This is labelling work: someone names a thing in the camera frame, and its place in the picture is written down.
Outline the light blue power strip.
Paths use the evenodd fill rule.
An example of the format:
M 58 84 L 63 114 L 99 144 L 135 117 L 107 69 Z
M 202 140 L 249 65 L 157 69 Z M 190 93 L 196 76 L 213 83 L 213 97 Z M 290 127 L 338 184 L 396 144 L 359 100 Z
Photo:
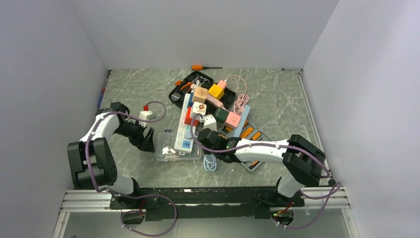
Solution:
M 249 115 L 250 109 L 251 109 L 251 107 L 248 106 L 248 105 L 246 105 L 244 107 L 244 111 L 241 114 L 241 119 L 239 121 L 239 124 L 238 124 L 237 128 L 233 131 L 233 136 L 234 137 L 239 137 L 240 136 L 243 128 L 245 127 L 245 121 L 246 121 L 246 119 Z

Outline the white power strip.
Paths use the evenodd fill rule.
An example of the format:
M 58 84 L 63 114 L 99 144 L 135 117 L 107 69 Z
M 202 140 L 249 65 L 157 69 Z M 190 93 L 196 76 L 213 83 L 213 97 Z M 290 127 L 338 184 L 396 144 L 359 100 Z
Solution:
M 185 119 L 188 111 L 188 103 L 190 102 L 191 94 L 186 93 L 182 104 L 179 125 L 176 133 L 174 149 L 179 153 L 190 154 L 193 149 L 193 139 L 196 127 L 191 127 L 185 124 Z

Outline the pink power strip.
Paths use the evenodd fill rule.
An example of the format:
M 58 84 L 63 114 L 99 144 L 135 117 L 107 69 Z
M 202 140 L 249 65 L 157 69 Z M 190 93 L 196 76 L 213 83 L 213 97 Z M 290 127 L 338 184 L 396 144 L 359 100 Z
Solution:
M 225 89 L 225 88 L 226 88 L 226 86 L 227 86 L 227 83 L 226 83 L 226 81 L 224 81 L 224 80 L 221 80 L 221 81 L 217 82 L 216 84 L 217 84 L 218 86 L 223 87 L 224 89 Z M 225 106 L 224 106 L 223 102 L 221 101 L 221 99 L 220 99 L 220 100 L 217 100 L 216 98 L 214 98 L 214 97 L 210 96 L 209 94 L 207 94 L 207 99 L 206 99 L 206 100 L 207 100 L 208 102 L 210 102 L 212 105 L 214 105 L 215 107 L 225 109 Z

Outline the red cube adapter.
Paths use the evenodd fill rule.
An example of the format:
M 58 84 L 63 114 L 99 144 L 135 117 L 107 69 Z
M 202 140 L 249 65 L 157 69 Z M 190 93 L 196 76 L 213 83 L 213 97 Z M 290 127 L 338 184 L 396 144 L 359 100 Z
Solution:
M 191 125 L 191 123 L 193 123 L 193 126 L 197 126 L 200 122 L 196 119 L 192 119 L 190 116 L 191 113 L 191 107 L 187 108 L 187 112 L 186 112 L 186 116 L 184 119 L 184 124 L 185 125 Z

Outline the yellow cube adapter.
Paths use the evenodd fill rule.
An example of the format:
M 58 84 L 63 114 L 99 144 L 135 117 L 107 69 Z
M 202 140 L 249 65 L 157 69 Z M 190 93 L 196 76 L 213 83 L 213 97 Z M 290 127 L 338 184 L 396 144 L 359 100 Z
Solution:
M 208 94 L 217 100 L 220 100 L 224 95 L 224 88 L 217 84 L 213 84 L 208 90 Z

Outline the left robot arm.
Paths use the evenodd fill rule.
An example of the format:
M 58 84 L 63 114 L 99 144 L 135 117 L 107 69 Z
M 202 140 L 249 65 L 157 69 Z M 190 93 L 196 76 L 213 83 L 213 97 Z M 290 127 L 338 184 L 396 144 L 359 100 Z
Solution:
M 111 191 L 123 196 L 129 208 L 136 208 L 142 202 L 137 181 L 118 173 L 109 141 L 114 134 L 128 138 L 140 151 L 155 152 L 154 129 L 146 126 L 156 119 L 156 114 L 144 106 L 137 121 L 129 117 L 130 111 L 121 102 L 99 109 L 95 122 L 79 141 L 67 145 L 67 156 L 73 185 L 76 189 L 97 189 Z

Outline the clear plastic screw box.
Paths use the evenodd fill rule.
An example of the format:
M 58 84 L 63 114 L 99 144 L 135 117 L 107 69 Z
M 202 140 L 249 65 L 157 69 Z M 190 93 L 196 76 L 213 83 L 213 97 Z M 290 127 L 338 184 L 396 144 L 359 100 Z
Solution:
M 160 162 L 181 161 L 181 160 L 199 160 L 203 156 L 200 147 L 193 145 L 191 152 L 182 152 L 175 149 L 175 132 L 159 133 L 157 137 L 157 146 L 155 158 Z

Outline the pink cube socket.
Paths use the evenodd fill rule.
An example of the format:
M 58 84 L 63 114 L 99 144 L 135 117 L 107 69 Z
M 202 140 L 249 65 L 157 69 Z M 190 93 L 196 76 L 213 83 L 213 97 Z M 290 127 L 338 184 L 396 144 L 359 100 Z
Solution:
M 240 120 L 241 120 L 240 115 L 234 112 L 229 112 L 226 117 L 226 121 L 224 122 L 224 125 L 228 126 L 229 128 L 235 129 L 238 127 Z

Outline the grey tool case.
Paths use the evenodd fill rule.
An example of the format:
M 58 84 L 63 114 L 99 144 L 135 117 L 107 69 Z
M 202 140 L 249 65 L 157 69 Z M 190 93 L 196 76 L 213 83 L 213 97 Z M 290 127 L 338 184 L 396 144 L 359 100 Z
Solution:
M 234 135 L 234 129 L 226 125 L 217 132 L 224 138 L 232 137 Z M 271 141 L 271 138 L 266 133 L 248 119 L 245 121 L 244 127 L 241 130 L 240 137 L 252 141 Z M 261 164 L 262 162 L 258 160 L 242 162 L 242 165 L 250 172 L 255 171 Z

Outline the dark green cube adapter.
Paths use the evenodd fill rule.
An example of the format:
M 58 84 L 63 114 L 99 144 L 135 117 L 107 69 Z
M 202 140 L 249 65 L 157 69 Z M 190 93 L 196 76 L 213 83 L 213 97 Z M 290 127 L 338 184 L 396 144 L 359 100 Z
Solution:
M 228 115 L 229 115 L 229 111 L 223 108 L 217 108 L 213 113 L 213 117 L 215 118 L 215 120 L 221 124 L 225 124 Z

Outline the wooden beige cube adapter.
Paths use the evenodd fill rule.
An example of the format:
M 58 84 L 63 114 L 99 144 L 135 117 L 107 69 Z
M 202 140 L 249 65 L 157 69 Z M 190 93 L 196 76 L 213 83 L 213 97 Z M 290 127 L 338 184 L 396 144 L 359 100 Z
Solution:
M 196 87 L 193 93 L 192 101 L 205 103 L 207 99 L 208 90 L 203 87 Z

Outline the black tool case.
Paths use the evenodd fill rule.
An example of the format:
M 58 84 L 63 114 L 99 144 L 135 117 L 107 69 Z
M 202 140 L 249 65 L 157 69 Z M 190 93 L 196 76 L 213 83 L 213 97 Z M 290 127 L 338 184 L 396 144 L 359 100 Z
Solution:
M 208 109 L 214 107 L 228 109 L 233 105 L 236 93 L 227 88 L 226 81 L 215 82 L 211 77 L 193 71 L 175 83 L 175 88 L 168 97 L 179 108 L 182 108 L 183 103 L 191 106 L 196 102 L 207 104 Z

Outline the white cube adapter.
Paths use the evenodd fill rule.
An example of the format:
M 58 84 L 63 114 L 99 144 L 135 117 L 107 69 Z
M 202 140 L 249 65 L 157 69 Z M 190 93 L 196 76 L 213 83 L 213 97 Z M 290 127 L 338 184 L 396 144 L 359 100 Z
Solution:
M 204 103 L 194 102 L 191 107 L 190 117 L 193 118 L 197 114 L 206 115 L 207 106 Z

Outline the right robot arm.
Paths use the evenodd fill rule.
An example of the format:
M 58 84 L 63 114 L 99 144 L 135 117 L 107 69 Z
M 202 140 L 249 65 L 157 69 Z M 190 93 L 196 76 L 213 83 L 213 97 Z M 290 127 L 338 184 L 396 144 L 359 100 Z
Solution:
M 325 153 L 298 134 L 288 140 L 252 141 L 240 137 L 223 138 L 208 128 L 193 136 L 194 142 L 207 153 L 225 163 L 260 161 L 282 164 L 287 173 L 276 183 L 273 200 L 284 206 L 305 186 L 318 186 L 330 176 Z

